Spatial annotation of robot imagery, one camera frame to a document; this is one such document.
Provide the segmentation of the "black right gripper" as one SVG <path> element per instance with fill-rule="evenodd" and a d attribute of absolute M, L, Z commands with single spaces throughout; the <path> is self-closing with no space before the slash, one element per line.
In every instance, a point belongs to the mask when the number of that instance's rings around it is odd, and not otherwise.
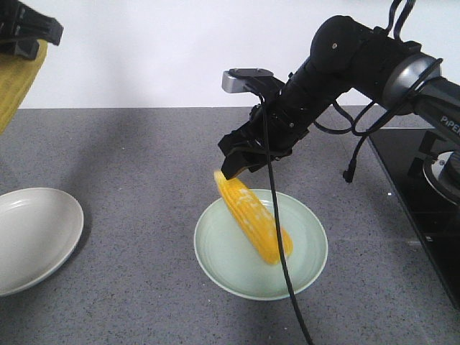
<path fill-rule="evenodd" d="M 311 117 L 306 110 L 256 105 L 249 120 L 218 143 L 224 154 L 221 172 L 226 179 L 245 170 L 255 172 L 272 160 L 292 154 L 293 146 L 308 133 Z"/>

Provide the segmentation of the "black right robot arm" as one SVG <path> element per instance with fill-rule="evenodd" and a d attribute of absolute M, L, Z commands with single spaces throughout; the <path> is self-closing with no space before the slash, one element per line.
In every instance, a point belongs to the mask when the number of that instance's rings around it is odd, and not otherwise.
<path fill-rule="evenodd" d="M 442 77 L 439 60 L 417 42 L 401 42 L 346 16 L 321 25 L 309 57 L 286 82 L 265 69 L 235 68 L 224 72 L 222 87 L 261 98 L 249 121 L 218 144 L 225 157 L 221 171 L 229 179 L 290 155 L 310 125 L 351 89 L 389 115 L 419 115 L 459 142 L 459 87 Z"/>

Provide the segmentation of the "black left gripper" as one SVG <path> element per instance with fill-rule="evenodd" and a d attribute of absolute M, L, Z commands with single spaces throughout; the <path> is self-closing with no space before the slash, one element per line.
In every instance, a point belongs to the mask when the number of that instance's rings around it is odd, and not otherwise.
<path fill-rule="evenodd" d="M 58 46 L 63 26 L 20 1 L 1 1 L 1 54 L 35 60 L 40 48 L 37 39 Z"/>

